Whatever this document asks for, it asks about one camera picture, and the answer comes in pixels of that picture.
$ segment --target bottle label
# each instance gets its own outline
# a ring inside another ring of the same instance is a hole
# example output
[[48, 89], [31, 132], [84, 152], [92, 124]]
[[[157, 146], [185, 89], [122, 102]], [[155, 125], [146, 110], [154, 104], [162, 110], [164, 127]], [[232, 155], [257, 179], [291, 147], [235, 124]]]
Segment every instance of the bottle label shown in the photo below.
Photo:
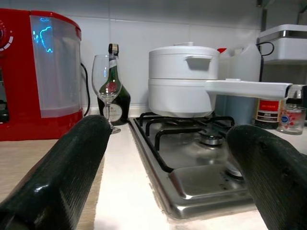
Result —
[[[106, 107], [103, 109], [103, 115], [106, 117]], [[111, 104], [110, 105], [110, 120], [111, 122], [116, 122], [121, 118], [123, 114], [123, 110], [118, 104]]]
[[302, 119], [302, 110], [285, 108], [282, 110], [281, 115], [281, 125], [284, 128], [298, 128], [302, 121], [305, 120]]
[[114, 66], [117, 66], [116, 60], [115, 60], [115, 59], [110, 60], [110, 62], [109, 62], [109, 69], [110, 69], [110, 68], [113, 68]]
[[268, 123], [277, 123], [280, 120], [280, 102], [259, 100], [256, 120]]

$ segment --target burner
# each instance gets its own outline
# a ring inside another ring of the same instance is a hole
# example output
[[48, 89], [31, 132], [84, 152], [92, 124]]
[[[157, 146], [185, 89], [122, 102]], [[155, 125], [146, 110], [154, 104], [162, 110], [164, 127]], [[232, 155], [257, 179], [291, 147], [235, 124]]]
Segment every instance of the burner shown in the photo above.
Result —
[[199, 134], [201, 135], [201, 143], [206, 145], [221, 145], [223, 142], [223, 137], [215, 133], [213, 131], [200, 131]]

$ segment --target stove knob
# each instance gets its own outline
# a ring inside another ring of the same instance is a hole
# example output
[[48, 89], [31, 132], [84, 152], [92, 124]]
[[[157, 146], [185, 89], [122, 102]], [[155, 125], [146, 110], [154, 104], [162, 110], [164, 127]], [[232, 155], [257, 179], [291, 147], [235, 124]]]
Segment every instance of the stove knob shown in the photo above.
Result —
[[5, 47], [10, 39], [10, 35], [3, 24], [3, 22], [0, 20], [0, 48]]

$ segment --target white box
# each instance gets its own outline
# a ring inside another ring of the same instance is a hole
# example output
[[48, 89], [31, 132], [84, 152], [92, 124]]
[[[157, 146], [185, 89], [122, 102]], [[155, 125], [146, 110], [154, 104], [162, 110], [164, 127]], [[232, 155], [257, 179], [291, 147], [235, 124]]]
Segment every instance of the white box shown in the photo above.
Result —
[[[307, 26], [284, 24], [260, 33], [260, 42], [272, 42], [274, 51], [264, 56], [266, 64], [307, 64]], [[261, 53], [268, 54], [270, 44], [262, 45]]]

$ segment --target white tile wall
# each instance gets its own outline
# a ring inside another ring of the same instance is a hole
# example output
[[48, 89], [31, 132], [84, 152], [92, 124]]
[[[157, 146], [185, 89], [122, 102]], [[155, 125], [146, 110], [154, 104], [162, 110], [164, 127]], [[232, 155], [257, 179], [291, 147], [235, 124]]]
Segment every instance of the white tile wall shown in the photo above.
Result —
[[[297, 3], [277, 1], [282, 3], [271, 12], [275, 18], [270, 25], [283, 22], [287, 10], [289, 20], [296, 12]], [[256, 0], [0, 0], [0, 7], [55, 11], [72, 18], [82, 30], [82, 62], [90, 76], [94, 55], [106, 53], [109, 42], [118, 43], [131, 106], [147, 104], [150, 50], [186, 41], [213, 48], [255, 42], [261, 18]], [[90, 90], [97, 106], [91, 85]], [[87, 104], [84, 81], [82, 103]]]
[[296, 24], [300, 4], [298, 0], [277, 0], [268, 8], [267, 29], [281, 24]]
[[307, 84], [307, 65], [270, 65], [263, 68], [263, 81]]

